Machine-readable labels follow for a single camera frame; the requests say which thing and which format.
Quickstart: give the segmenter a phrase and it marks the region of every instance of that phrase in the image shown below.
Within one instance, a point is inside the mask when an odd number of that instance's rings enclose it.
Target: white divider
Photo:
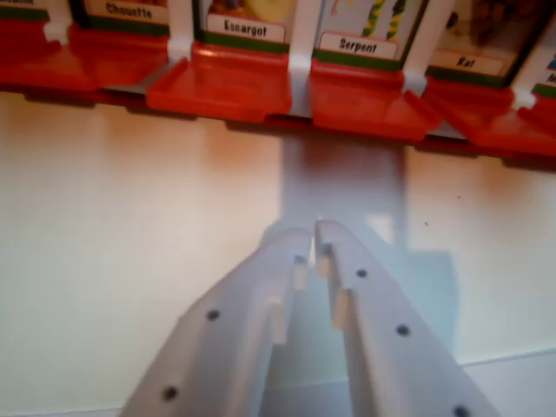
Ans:
[[[50,21],[44,25],[44,37],[47,41],[67,44],[68,28],[73,22],[70,2],[68,0],[46,0],[46,9],[49,12]]]
[[[191,0],[168,0],[170,39],[168,41],[168,58],[177,63],[183,58],[191,59],[194,23]]]
[[[533,87],[542,79],[556,52],[556,18],[553,16],[539,41],[529,53],[510,86],[513,90],[513,109],[532,108],[536,99]]]
[[[311,117],[308,77],[314,39],[321,15],[321,0],[297,0],[289,45],[288,70],[292,86],[292,116]]]
[[[403,65],[406,77],[404,91],[410,89],[421,96],[427,86],[425,72],[452,13],[455,0],[429,0],[420,21],[411,50]]]

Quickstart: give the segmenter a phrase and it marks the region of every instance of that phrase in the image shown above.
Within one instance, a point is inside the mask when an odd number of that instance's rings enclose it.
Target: orange plastic base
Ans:
[[[429,79],[424,99],[471,143],[556,156],[553,130],[531,110],[513,110],[510,89]]]
[[[20,61],[22,49],[42,53],[48,45],[43,34],[45,24],[46,21],[0,19],[0,65]]]
[[[69,29],[69,44],[62,46],[47,43],[42,30],[25,32],[26,26],[17,27],[26,35],[10,44],[17,53],[0,61],[3,84],[94,91],[137,84],[168,62],[167,37],[83,30],[74,25]]]
[[[153,109],[263,122],[292,103],[288,56],[195,42],[191,62],[180,61],[147,91]]]
[[[413,92],[403,93],[403,83],[401,72],[313,60],[313,123],[326,129],[421,141],[441,119]]]

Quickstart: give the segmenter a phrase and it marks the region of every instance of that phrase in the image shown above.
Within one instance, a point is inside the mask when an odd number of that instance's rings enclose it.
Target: card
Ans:
[[[457,0],[427,74],[508,85],[542,30],[551,1]]]
[[[401,70],[426,6],[423,0],[324,0],[313,56]]]
[[[539,83],[533,88],[533,93],[540,96],[556,98],[556,53],[546,67]]]
[[[289,51],[296,0],[193,0],[195,38],[215,45]]]

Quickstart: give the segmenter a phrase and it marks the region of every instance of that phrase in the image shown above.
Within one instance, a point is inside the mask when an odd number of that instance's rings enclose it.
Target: white label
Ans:
[[[545,70],[545,75],[543,76],[542,81],[540,81],[540,84],[556,87],[556,71],[553,69]]]
[[[0,0],[0,6],[46,10],[46,0]]]
[[[497,76],[502,70],[504,63],[500,59],[495,58],[466,55],[460,52],[452,52],[451,50],[436,50],[431,65]]]
[[[130,2],[99,2],[96,0],[89,0],[88,6],[89,13],[92,16],[168,24],[168,9],[161,6]]]
[[[259,22],[223,15],[208,15],[207,30],[224,35],[284,43],[286,28],[281,24]]]
[[[341,33],[324,32],[321,36],[319,49],[350,55],[394,59],[398,44],[396,42],[378,41],[370,37],[346,36]]]

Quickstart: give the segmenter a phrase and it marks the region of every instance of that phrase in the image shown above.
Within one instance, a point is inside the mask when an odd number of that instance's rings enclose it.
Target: red plastic tray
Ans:
[[[367,135],[418,142],[436,129],[441,118],[411,91],[403,92],[404,76],[388,72],[320,63],[310,75],[315,125]]]
[[[182,60],[147,92],[153,109],[263,122],[291,107],[288,55],[195,42]]]
[[[510,89],[429,79],[424,98],[471,143],[556,156],[554,130],[531,110],[512,109]]]
[[[69,49],[97,88],[133,85],[168,63],[167,36],[147,36],[72,26]]]

